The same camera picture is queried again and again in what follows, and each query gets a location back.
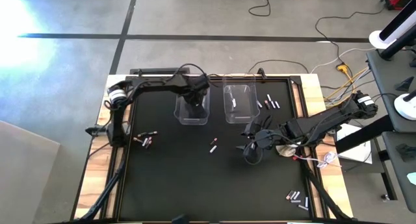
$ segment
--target paper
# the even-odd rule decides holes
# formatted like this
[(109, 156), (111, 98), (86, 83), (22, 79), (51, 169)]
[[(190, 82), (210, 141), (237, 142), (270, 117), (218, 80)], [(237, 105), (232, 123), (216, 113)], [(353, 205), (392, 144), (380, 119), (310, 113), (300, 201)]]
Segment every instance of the paper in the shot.
[[(340, 140), (344, 138), (345, 136), (348, 136), (349, 134), (352, 134), (359, 129), (360, 127), (356, 127), (349, 124), (342, 124), (342, 129), (337, 131), (337, 140)], [(371, 143), (369, 141), (362, 143), (350, 150), (347, 150), (343, 153), (338, 154), (338, 157), (350, 159), (350, 160), (356, 160), (359, 162), (364, 162), (364, 160), (369, 156), (371, 153)], [(372, 157), (371, 155), (368, 157), (367, 160), (365, 160), (365, 163), (372, 164)]]

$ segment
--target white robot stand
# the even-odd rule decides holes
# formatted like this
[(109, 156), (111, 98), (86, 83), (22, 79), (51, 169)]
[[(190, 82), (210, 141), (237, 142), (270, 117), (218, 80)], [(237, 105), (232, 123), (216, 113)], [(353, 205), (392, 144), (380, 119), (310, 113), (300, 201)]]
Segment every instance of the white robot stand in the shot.
[(402, 94), (395, 99), (397, 112), (408, 120), (416, 120), (416, 90), (410, 94)]

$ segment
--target yellow cable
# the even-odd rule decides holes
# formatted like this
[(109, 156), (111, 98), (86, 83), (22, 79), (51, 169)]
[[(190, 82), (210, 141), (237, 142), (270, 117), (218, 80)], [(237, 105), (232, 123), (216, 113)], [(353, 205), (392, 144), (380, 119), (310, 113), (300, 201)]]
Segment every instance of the yellow cable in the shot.
[(342, 99), (342, 100), (340, 100), (338, 103), (336, 103), (336, 104), (332, 104), (332, 105), (327, 105), (326, 107), (334, 107), (334, 106), (337, 106), (337, 105), (339, 105), (339, 104), (341, 104), (341, 103), (343, 103), (345, 100), (347, 100), (348, 98), (350, 98), (351, 97), (351, 95), (354, 93), (356, 91), (356, 87), (354, 86), (354, 84), (352, 85), (352, 91), (351, 91), (351, 94), (350, 95), (348, 95), (347, 97), (345, 97), (344, 99)]
[(339, 87), (337, 90), (335, 90), (333, 93), (331, 93), (331, 95), (325, 97), (325, 100), (328, 100), (330, 97), (332, 97), (335, 93), (339, 92), (339, 90), (342, 90), (345, 86), (347, 86), (351, 80), (355, 79), (358, 75), (361, 75), (361, 73), (363, 73), (367, 68), (362, 69), (361, 71), (359, 71), (358, 73), (356, 73), (353, 77), (351, 77), (350, 80), (346, 81), (341, 87)]

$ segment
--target black floor stripe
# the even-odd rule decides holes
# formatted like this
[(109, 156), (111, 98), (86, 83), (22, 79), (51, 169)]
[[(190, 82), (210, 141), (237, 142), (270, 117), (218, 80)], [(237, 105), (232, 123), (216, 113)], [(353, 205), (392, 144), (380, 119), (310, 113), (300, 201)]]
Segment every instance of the black floor stripe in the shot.
[[(201, 41), (246, 41), (246, 42), (322, 42), (322, 37), (296, 36), (210, 36), (210, 35), (127, 35), (128, 40), (201, 40)], [(329, 38), (339, 43), (369, 43), (368, 38)]]
[(133, 12), (135, 11), (135, 5), (136, 0), (130, 0), (129, 10), (125, 16), (122, 34), (120, 40), (118, 41), (116, 52), (114, 53), (114, 58), (112, 59), (109, 75), (115, 75), (117, 72), (118, 64), (120, 63), (120, 58), (122, 57), (123, 53), (124, 42), (127, 38), (127, 33), (129, 32), (131, 18), (133, 17)]
[(48, 38), (48, 39), (120, 39), (119, 34), (79, 34), (79, 33), (26, 33), (20, 38)]

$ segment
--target wooden board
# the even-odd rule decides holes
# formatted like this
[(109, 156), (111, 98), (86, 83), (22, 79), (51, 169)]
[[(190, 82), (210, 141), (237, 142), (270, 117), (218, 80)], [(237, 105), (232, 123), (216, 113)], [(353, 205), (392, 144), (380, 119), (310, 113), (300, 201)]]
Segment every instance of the wooden board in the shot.
[[(127, 75), (109, 75), (106, 83), (106, 88), (116, 84), (117, 82), (125, 80)], [(324, 99), (320, 89), (318, 76), (316, 74), (300, 74), (302, 79), (302, 88), (306, 102), (307, 113), (309, 116), (317, 114), (326, 109)], [(302, 115), (302, 107), (300, 106), (300, 97), (297, 92), (297, 86), (294, 86), (296, 108), (299, 116)], [(105, 92), (103, 95), (103, 101), (108, 100), (108, 95)], [(127, 121), (129, 110), (126, 111), (125, 121)], [(104, 105), (101, 105), (99, 111), (99, 117), (97, 123), (100, 125), (105, 124), (109, 119), (109, 110)], [(333, 139), (326, 138), (326, 143), (333, 144)], [(93, 140), (90, 153), (101, 147), (105, 143), (108, 143), (106, 136), (100, 136)], [(317, 147), (318, 159), (323, 159), (327, 152), (334, 151), (336, 149), (329, 145), (321, 144)], [(96, 202), (96, 199), (103, 191), (105, 181), (107, 178), (107, 172), (109, 168), (109, 161), (111, 157), (111, 147), (107, 146), (94, 156), (89, 158), (86, 166), (86, 171), (83, 177), (81, 193), (77, 202), (77, 210), (75, 211), (75, 218), (80, 218), (88, 212), (88, 209)], [(339, 164), (338, 158), (333, 161), (334, 164)], [(352, 217), (352, 210), (348, 199), (348, 194), (345, 188), (343, 172), (341, 168), (336, 166), (327, 166), (320, 170), (322, 175), (323, 185), (335, 203), (341, 208), (341, 210), (348, 216)], [(112, 207), (114, 205), (114, 193), (116, 187), (113, 189), (109, 199), (109, 208), (107, 209), (107, 217), (111, 217)], [(315, 207), (317, 208), (317, 216), (322, 217), (322, 210), (320, 209), (320, 199), (316, 189), (312, 188), (313, 200)]]

